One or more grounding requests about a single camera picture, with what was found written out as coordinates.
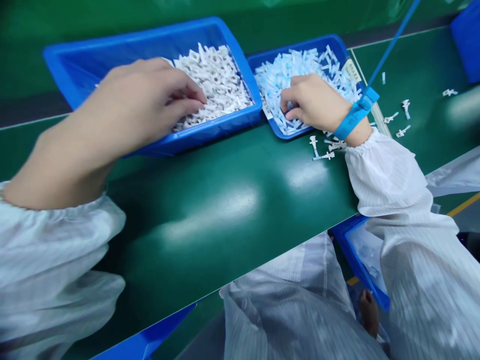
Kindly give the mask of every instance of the green workbench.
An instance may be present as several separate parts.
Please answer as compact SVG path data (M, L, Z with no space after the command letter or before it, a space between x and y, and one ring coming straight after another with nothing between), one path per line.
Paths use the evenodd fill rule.
M365 77L386 46L353 49ZM389 124L393 136L412 125L398 141L425 174L480 145L468 126L452 121L455 99L442 97L447 88L469 88L448 28L401 38L382 71L386 85L373 84L380 109L384 116L400 112ZM411 102L408 122L404 99ZM0 131L0 151L9 154L2 180L58 120ZM121 160L108 191L127 221L97 269L122 275L127 286L111 321L67 358L94 356L354 215L358 200L344 156L313 162L312 134L321 132L285 142L263 122L173 158ZM451 139L461 141L445 146Z

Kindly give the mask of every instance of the green background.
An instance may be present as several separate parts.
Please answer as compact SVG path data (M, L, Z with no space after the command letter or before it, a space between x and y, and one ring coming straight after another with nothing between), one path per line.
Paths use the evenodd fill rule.
M328 33L399 22L413 0L2 0L0 103L56 91L45 46L221 17L246 54ZM463 9L469 0L423 0L412 22Z

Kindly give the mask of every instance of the white protective sleeve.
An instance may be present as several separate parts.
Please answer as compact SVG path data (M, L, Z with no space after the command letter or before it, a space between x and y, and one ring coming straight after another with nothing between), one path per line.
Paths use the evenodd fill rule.
M480 265L456 237L414 156L374 130L346 163L368 231L384 240L393 359L478 359Z
M60 359L107 323L124 280L91 271L125 214L106 195L74 208L28 210L0 183L0 359Z

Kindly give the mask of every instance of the right hand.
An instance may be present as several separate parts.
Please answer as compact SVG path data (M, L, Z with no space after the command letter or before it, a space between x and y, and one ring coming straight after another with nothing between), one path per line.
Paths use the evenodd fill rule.
M289 102L298 107L288 111ZM318 74L311 73L291 78L291 87L281 92L280 108L287 120L300 119L306 125L333 133L352 104Z

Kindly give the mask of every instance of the label on bin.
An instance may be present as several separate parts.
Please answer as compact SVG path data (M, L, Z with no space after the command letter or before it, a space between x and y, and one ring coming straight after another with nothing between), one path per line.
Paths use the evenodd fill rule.
M341 70L346 71L348 76L350 76L350 78L355 82L355 84L362 81L362 78L360 77L360 74L355 67L354 61L352 59L348 59L345 65L343 65L343 67L341 68Z
M263 109L263 113L266 116L267 120L273 119L274 116L272 115L272 112L269 109L269 106L267 105L267 102L265 101L265 98L262 94L260 94L261 97L261 107Z

